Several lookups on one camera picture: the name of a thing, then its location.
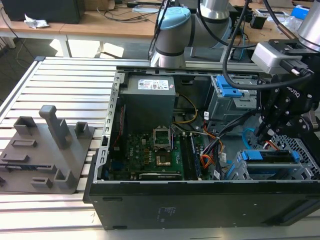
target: red cable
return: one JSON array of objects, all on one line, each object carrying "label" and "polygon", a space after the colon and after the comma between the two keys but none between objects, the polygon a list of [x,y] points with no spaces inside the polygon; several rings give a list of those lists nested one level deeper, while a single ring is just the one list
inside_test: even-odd
[{"label": "red cable", "polygon": [[114,141],[113,147],[116,146],[117,141],[119,140],[122,132],[122,115],[124,114],[124,107],[121,108],[121,115],[120,115],[120,131],[119,135],[116,137],[116,140]]}]

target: metal slotted platform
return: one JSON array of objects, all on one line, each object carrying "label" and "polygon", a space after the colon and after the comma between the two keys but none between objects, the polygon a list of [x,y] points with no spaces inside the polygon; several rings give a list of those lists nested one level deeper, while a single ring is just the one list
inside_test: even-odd
[{"label": "metal slotted platform", "polygon": [[[0,193],[0,239],[320,239],[320,211],[289,227],[104,231],[91,204],[82,202],[90,162],[99,147],[116,66],[148,66],[146,60],[47,57],[35,61],[0,107],[0,150],[9,143],[19,116],[38,114],[55,105],[68,124],[86,121],[95,127],[77,192],[72,195]],[[220,63],[188,62],[190,68],[219,70]],[[231,70],[259,71],[253,64],[231,64]]]}]

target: wooden desk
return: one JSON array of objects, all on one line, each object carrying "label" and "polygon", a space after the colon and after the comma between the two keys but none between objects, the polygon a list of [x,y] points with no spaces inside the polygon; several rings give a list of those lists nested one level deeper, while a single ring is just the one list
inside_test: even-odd
[{"label": "wooden desk", "polygon": [[[130,19],[143,14],[130,11],[130,8],[118,8],[112,11],[114,16],[110,13],[107,13],[106,16],[115,19]],[[153,22],[155,22],[157,18],[156,14],[145,17]],[[80,24],[65,24],[60,29],[60,34],[151,39],[154,35],[155,28],[155,24],[151,21],[139,23],[119,22],[106,19],[97,11],[86,11]]]},{"label": "wooden desk", "polygon": [[[33,29],[28,27],[23,21],[11,21],[8,16],[2,11],[5,21],[12,28],[14,33],[19,38],[30,39],[57,39],[60,42],[63,56],[70,57],[71,52],[68,45],[66,35],[61,35],[60,30],[65,25],[64,23],[50,22],[50,27]],[[16,36],[11,32],[3,18],[0,16],[0,36],[4,38],[10,48],[15,48],[15,44],[12,41]]]},{"label": "wooden desk", "polygon": [[[230,3],[233,6],[243,6],[245,4],[244,0],[230,0]],[[256,9],[265,9],[265,5],[258,3],[250,3],[249,7],[252,10]],[[281,10],[288,14],[291,13],[291,8],[273,8],[274,10]],[[286,39],[286,35],[280,32],[277,28],[277,25],[273,21],[265,21],[262,29],[254,29],[250,27],[250,23],[246,22],[244,26],[244,32],[248,35],[250,43],[257,44],[259,42],[266,42],[269,39]],[[240,41],[240,36],[237,36],[235,43]]]},{"label": "wooden desk", "polygon": [[[244,0],[229,0],[234,6],[243,6]],[[303,2],[304,5],[309,5],[309,2]],[[249,6],[255,9],[265,8],[263,4],[250,3]],[[288,8],[275,8],[281,9],[290,13],[292,9]],[[140,13],[130,12],[130,8],[118,8],[112,11],[114,18],[128,19],[137,17]],[[154,35],[153,22],[156,21],[156,15],[147,16],[151,21],[139,23],[123,23],[106,19],[97,11],[87,11],[83,16],[80,24],[64,24],[49,22],[50,27],[32,29],[29,28],[24,22],[11,22],[8,17],[7,22],[10,24],[14,32],[20,38],[39,38],[39,39],[58,39],[61,44],[63,55],[71,57],[68,40],[94,40],[107,42],[109,39],[128,42],[128,43],[149,43]],[[249,23],[245,24],[244,32],[248,35],[251,43],[265,42],[269,39],[285,39],[286,36],[278,31],[274,22],[266,21],[263,29],[252,29]],[[10,29],[5,25],[0,18],[0,36],[14,37]],[[238,43],[240,36],[237,36],[235,43]]]}]

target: white label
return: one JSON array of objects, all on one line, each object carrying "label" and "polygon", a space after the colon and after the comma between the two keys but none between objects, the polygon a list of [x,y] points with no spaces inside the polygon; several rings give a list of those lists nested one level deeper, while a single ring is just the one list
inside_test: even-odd
[{"label": "white label", "polygon": [[213,175],[220,180],[220,173],[218,173],[216,170],[214,170]]},{"label": "white label", "polygon": [[227,154],[225,152],[221,153],[221,161],[222,162],[227,162]]},{"label": "white label", "polygon": [[205,111],[203,116],[204,116],[204,120],[207,120],[207,121],[209,120],[209,112],[208,111]]},{"label": "white label", "polygon": [[139,90],[169,90],[168,80],[140,79],[138,82]]}]

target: yellow cable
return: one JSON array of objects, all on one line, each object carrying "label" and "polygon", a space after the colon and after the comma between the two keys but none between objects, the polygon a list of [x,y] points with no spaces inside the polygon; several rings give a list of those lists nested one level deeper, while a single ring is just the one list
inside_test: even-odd
[{"label": "yellow cable", "polygon": [[179,95],[183,96],[185,99],[188,100],[189,103],[192,104],[193,108],[194,108],[194,117],[191,119],[191,120],[187,120],[187,121],[173,121],[174,124],[188,124],[188,123],[192,123],[198,116],[198,110],[197,110],[197,107],[196,105],[194,105],[194,103],[186,96],[186,95],[183,95],[181,93],[178,93]]}]

